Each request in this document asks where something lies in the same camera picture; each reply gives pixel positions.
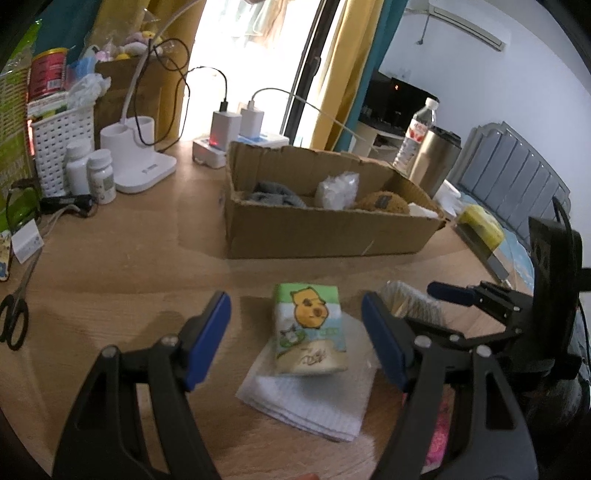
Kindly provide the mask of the brown plush toy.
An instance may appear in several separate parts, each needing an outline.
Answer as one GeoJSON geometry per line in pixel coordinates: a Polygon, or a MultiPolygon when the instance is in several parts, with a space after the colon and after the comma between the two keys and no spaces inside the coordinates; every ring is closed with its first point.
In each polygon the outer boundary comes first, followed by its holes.
{"type": "Polygon", "coordinates": [[[366,195],[356,202],[356,209],[365,211],[381,211],[392,214],[409,215],[408,202],[400,195],[390,191],[377,191],[366,195]]]}

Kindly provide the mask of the yellow tissue pack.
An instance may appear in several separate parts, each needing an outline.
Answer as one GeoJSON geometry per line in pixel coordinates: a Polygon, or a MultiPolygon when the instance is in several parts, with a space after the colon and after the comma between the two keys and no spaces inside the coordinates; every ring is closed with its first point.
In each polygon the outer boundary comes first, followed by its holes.
{"type": "Polygon", "coordinates": [[[460,213],[457,224],[471,228],[491,252],[505,239],[504,230],[497,219],[477,204],[467,204],[460,213]]]}

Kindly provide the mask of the green bear tissue pack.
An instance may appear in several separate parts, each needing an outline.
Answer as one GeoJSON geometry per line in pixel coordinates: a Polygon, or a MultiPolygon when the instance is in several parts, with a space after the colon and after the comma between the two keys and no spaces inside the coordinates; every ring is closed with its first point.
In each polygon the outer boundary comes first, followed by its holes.
{"type": "Polygon", "coordinates": [[[313,376],[349,366],[339,290],[280,283],[273,292],[274,368],[278,375],[313,376]]]}

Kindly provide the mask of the white pill bottle large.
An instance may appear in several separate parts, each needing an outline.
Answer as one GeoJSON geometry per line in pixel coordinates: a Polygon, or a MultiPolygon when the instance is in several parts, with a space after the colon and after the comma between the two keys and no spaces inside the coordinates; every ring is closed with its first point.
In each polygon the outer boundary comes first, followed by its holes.
{"type": "Polygon", "coordinates": [[[66,145],[65,172],[68,186],[73,195],[90,193],[87,161],[92,152],[92,143],[87,138],[74,139],[66,145]]]}

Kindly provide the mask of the white charger left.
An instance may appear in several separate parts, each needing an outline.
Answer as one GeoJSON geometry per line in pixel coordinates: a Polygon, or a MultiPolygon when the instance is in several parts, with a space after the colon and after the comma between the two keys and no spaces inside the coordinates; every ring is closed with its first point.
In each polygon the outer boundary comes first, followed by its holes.
{"type": "Polygon", "coordinates": [[[216,111],[212,114],[209,144],[212,147],[226,151],[231,142],[238,138],[242,115],[228,111],[216,111]]]}

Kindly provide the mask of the green snack bag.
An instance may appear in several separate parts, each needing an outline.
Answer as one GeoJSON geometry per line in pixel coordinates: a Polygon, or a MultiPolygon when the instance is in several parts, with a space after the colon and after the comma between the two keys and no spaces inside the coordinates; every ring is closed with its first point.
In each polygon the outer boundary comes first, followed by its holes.
{"type": "Polygon", "coordinates": [[[19,41],[1,72],[1,230],[8,230],[6,204],[14,183],[24,188],[10,200],[11,221],[26,215],[40,188],[30,153],[27,125],[29,70],[42,21],[35,20],[19,41]]]}

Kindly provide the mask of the brown cardboard box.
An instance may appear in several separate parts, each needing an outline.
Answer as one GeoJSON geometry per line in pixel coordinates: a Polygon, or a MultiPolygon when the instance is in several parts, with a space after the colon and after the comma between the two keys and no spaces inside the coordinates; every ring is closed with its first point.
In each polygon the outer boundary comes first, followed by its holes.
{"type": "Polygon", "coordinates": [[[321,258],[411,254],[444,228],[441,208],[419,186],[384,162],[352,154],[293,146],[263,148],[232,143],[226,155],[224,217],[232,259],[321,258]],[[438,219],[356,208],[314,205],[318,183],[344,172],[360,175],[356,200],[390,191],[439,214],[438,219]],[[256,183],[270,181],[294,191],[307,208],[249,201],[256,183]]]}

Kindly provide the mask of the white charger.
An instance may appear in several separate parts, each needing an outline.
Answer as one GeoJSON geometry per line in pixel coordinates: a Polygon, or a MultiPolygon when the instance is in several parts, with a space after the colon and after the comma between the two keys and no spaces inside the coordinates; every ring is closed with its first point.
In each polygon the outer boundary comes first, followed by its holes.
{"type": "Polygon", "coordinates": [[[226,151],[231,142],[238,138],[242,115],[228,111],[216,111],[212,114],[209,144],[212,147],[226,151]]]}
{"type": "Polygon", "coordinates": [[[240,112],[242,121],[240,122],[239,135],[249,139],[259,138],[263,126],[264,112],[255,107],[242,108],[240,112]]]}

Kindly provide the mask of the steel thermos tumbler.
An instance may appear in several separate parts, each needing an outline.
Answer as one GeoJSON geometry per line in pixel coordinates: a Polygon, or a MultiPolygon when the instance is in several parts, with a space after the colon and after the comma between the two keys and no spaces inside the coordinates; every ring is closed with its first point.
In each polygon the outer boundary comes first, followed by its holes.
{"type": "Polygon", "coordinates": [[[461,150],[459,135],[432,126],[417,154],[410,180],[433,198],[455,166],[461,150]]]}

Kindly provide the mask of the yellow curtain right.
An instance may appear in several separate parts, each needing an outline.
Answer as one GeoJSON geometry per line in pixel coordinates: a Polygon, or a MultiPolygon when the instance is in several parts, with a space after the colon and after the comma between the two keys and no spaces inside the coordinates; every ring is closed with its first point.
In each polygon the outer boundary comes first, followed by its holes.
{"type": "Polygon", "coordinates": [[[311,148],[332,150],[342,133],[356,98],[384,1],[346,1],[335,39],[329,50],[328,70],[322,81],[322,103],[311,148]]]}

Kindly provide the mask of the clear water bottle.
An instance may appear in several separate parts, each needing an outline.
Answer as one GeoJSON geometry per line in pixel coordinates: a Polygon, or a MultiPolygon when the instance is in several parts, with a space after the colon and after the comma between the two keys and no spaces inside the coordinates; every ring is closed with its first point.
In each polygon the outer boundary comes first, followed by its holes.
{"type": "Polygon", "coordinates": [[[425,106],[417,111],[409,124],[403,143],[394,159],[394,169],[408,176],[417,154],[431,126],[436,122],[439,101],[428,97],[425,106]]]}

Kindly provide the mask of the small white tag box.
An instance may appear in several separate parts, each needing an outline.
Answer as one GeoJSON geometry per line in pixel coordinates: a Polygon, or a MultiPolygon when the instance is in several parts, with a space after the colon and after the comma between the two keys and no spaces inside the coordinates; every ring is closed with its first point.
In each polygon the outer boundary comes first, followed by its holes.
{"type": "Polygon", "coordinates": [[[13,253],[20,264],[28,261],[44,247],[44,241],[34,219],[24,224],[11,236],[13,253]]]}

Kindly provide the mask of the grey dotted sock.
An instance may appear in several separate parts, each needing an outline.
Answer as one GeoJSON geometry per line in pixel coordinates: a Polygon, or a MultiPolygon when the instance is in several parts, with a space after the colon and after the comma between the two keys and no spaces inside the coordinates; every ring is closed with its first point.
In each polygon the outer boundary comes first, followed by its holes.
{"type": "Polygon", "coordinates": [[[308,207],[304,203],[304,200],[294,193],[294,191],[291,191],[290,188],[287,188],[283,184],[270,181],[257,182],[253,192],[247,195],[246,199],[270,206],[308,207]]]}

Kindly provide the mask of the black monitor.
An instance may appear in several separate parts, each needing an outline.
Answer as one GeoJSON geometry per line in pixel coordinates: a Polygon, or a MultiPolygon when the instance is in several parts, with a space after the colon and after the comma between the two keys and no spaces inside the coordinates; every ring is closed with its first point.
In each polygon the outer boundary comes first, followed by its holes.
{"type": "Polygon", "coordinates": [[[404,136],[416,112],[432,93],[375,70],[370,78],[359,120],[380,131],[404,136]]]}

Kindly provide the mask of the teal curtain left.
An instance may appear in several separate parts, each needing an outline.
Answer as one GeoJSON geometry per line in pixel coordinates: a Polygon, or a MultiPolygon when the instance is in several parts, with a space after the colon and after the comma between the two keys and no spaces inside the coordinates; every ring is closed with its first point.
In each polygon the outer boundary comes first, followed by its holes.
{"type": "Polygon", "coordinates": [[[76,61],[93,27],[101,0],[56,0],[37,16],[41,27],[34,44],[38,55],[55,48],[66,48],[66,63],[76,61]]]}

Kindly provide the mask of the white perforated basket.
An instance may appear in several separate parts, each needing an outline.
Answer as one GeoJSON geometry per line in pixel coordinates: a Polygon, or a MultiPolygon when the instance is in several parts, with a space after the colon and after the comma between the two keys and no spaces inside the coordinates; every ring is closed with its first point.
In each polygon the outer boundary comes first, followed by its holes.
{"type": "Polygon", "coordinates": [[[85,138],[94,146],[94,106],[67,110],[31,125],[34,161],[43,197],[70,193],[65,173],[66,146],[85,138]]]}

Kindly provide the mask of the grey padded headboard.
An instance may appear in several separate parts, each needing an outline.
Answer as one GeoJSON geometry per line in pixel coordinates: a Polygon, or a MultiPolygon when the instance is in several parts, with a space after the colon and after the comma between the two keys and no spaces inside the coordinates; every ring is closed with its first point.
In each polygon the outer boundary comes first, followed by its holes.
{"type": "Polygon", "coordinates": [[[552,199],[571,210],[570,189],[509,124],[472,129],[448,180],[530,247],[529,219],[554,219],[552,199]]]}

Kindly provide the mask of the white air conditioner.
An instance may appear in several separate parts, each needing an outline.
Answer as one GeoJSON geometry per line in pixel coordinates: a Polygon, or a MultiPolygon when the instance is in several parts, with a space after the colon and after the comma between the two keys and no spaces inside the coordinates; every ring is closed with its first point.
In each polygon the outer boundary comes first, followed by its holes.
{"type": "Polygon", "coordinates": [[[496,51],[504,51],[512,34],[506,27],[504,13],[487,1],[421,1],[407,6],[407,14],[425,14],[471,35],[496,51]]]}

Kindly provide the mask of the yellow curtain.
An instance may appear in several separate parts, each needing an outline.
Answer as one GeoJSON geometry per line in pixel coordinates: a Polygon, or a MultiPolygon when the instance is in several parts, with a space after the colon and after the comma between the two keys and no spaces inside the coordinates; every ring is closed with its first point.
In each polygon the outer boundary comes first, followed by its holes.
{"type": "Polygon", "coordinates": [[[384,1],[346,1],[335,39],[329,50],[328,70],[322,81],[322,103],[311,148],[332,150],[342,133],[356,98],[384,1]]]}
{"type": "Polygon", "coordinates": [[[97,129],[118,122],[127,107],[128,118],[155,120],[158,142],[179,138],[188,63],[205,5],[197,1],[178,14],[183,1],[102,3],[91,39],[112,56],[95,67],[111,85],[95,106],[97,129]]]}

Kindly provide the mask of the white desk lamp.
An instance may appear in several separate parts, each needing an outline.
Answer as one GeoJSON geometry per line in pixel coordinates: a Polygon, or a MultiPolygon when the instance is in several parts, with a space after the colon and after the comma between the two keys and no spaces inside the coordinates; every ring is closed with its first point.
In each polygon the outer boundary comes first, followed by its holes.
{"type": "Polygon", "coordinates": [[[191,55],[183,31],[184,18],[189,18],[190,31],[194,33],[202,10],[204,2],[188,1],[157,28],[138,58],[119,121],[100,130],[100,147],[111,152],[115,187],[120,193],[144,192],[176,171],[177,160],[169,150],[180,140],[181,94],[186,86],[191,55]],[[139,116],[137,112],[132,117],[127,116],[130,103],[137,109],[138,82],[144,76],[147,63],[153,61],[164,69],[164,98],[171,102],[164,109],[169,118],[161,136],[155,133],[152,117],[139,116]]]}

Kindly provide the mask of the white charger right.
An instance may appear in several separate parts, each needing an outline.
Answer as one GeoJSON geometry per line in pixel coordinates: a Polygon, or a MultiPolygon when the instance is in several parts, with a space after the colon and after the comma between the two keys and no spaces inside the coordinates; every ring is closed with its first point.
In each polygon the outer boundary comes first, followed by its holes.
{"type": "Polygon", "coordinates": [[[263,126],[264,112],[255,107],[242,108],[240,112],[242,121],[240,122],[239,135],[249,139],[259,138],[263,126]]]}

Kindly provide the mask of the white pill bottle small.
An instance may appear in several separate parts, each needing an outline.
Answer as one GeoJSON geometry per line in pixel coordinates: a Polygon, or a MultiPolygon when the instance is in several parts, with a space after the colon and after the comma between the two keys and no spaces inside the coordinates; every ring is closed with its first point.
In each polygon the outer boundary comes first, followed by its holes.
{"type": "Polygon", "coordinates": [[[108,149],[95,150],[88,156],[87,179],[97,204],[106,205],[116,198],[112,156],[108,149]]]}

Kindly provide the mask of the teal curtain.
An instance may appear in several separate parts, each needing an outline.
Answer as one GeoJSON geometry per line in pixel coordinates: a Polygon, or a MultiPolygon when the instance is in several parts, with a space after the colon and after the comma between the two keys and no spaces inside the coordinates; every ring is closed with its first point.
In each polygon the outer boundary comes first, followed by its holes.
{"type": "Polygon", "coordinates": [[[93,27],[101,0],[56,0],[37,16],[41,27],[34,44],[38,55],[55,48],[66,48],[66,63],[76,61],[93,27]]]}
{"type": "Polygon", "coordinates": [[[370,78],[381,66],[407,4],[408,1],[403,0],[383,1],[380,15],[375,15],[373,36],[362,48],[362,58],[358,66],[353,67],[353,75],[346,85],[345,96],[339,106],[339,114],[345,114],[342,124],[349,129],[353,129],[359,120],[370,78]]]}

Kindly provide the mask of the brown box with toys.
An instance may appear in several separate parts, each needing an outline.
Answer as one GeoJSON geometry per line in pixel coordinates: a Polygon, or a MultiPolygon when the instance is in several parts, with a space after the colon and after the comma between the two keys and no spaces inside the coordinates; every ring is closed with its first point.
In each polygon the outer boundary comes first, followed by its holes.
{"type": "MultiPolygon", "coordinates": [[[[104,96],[96,100],[94,106],[94,139],[96,145],[100,143],[100,130],[119,121],[125,96],[137,63],[137,58],[131,58],[102,62],[95,66],[96,73],[101,74],[104,78],[109,77],[111,79],[110,88],[104,96]]],[[[127,114],[128,117],[132,117],[134,112],[137,112],[139,116],[152,117],[155,122],[155,133],[158,136],[161,136],[166,130],[166,127],[159,119],[160,100],[163,98],[163,79],[164,69],[160,63],[157,61],[148,62],[144,76],[139,80],[137,86],[137,109],[134,109],[133,103],[130,103],[127,114]]]]}

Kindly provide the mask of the red tin can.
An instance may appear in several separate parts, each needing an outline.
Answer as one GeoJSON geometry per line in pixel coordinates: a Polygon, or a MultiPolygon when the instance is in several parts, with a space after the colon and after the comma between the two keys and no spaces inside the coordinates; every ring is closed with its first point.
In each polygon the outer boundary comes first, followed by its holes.
{"type": "Polygon", "coordinates": [[[65,90],[67,48],[46,50],[32,59],[28,100],[38,100],[65,90]]]}

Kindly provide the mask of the teal curtain right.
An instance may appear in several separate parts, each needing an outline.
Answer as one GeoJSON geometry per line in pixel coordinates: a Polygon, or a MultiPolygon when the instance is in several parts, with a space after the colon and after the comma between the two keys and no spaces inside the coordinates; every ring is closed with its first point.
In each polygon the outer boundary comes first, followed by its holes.
{"type": "Polygon", "coordinates": [[[362,58],[358,66],[353,67],[353,75],[346,85],[345,96],[339,106],[339,114],[345,114],[342,124],[349,129],[353,129],[359,120],[370,78],[381,66],[407,4],[408,1],[403,0],[383,1],[380,15],[375,15],[373,36],[362,48],[362,58]]]}

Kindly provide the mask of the white cloth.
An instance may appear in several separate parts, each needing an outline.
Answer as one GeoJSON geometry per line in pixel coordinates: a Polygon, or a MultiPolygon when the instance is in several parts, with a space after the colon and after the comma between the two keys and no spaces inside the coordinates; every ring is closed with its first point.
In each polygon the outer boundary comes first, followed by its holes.
{"type": "Polygon", "coordinates": [[[370,391],[380,367],[363,323],[345,313],[342,326],[349,368],[329,375],[274,373],[273,341],[259,353],[236,397],[273,419],[332,441],[351,442],[361,433],[370,391]]]}

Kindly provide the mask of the pink plush toy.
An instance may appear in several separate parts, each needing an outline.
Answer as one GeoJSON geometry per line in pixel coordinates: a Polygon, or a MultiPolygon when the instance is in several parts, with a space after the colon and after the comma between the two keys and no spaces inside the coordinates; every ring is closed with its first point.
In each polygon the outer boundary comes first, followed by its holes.
{"type": "Polygon", "coordinates": [[[435,470],[442,465],[449,442],[454,401],[455,391],[450,385],[445,385],[435,431],[422,469],[423,474],[435,470]]]}

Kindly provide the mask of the white paper towel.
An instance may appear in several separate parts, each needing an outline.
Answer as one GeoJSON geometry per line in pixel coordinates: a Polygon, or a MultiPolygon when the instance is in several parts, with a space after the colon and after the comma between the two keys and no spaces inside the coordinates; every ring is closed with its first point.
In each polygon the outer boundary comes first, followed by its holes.
{"type": "Polygon", "coordinates": [[[430,219],[439,218],[439,214],[436,211],[430,210],[416,203],[409,204],[409,215],[413,217],[425,217],[430,219]]]}

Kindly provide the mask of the yellow curtain left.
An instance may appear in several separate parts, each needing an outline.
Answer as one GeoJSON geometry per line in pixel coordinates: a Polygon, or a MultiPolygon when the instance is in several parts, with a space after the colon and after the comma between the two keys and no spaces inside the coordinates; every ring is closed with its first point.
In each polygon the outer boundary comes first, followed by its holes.
{"type": "Polygon", "coordinates": [[[178,14],[183,1],[102,3],[91,39],[112,56],[95,67],[111,85],[95,106],[97,129],[118,122],[127,107],[128,118],[155,120],[158,142],[179,138],[188,63],[205,5],[197,1],[178,14]]]}

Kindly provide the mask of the clear bubble wrap wad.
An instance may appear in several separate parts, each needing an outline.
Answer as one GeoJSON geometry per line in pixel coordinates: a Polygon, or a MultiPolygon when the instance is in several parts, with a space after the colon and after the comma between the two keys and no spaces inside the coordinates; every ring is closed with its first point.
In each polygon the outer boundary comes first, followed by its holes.
{"type": "Polygon", "coordinates": [[[335,211],[353,207],[359,183],[360,175],[356,172],[344,172],[335,177],[325,178],[318,183],[315,191],[315,207],[335,211]]]}

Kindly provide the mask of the black scissors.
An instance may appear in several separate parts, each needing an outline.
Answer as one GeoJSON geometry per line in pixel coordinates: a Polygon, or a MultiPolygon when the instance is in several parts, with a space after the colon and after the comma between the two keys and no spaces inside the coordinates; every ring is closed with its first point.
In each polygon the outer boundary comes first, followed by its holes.
{"type": "Polygon", "coordinates": [[[1,342],[12,351],[22,348],[28,332],[29,307],[26,291],[42,251],[43,249],[40,249],[33,255],[19,286],[14,292],[6,295],[1,302],[1,342]]]}

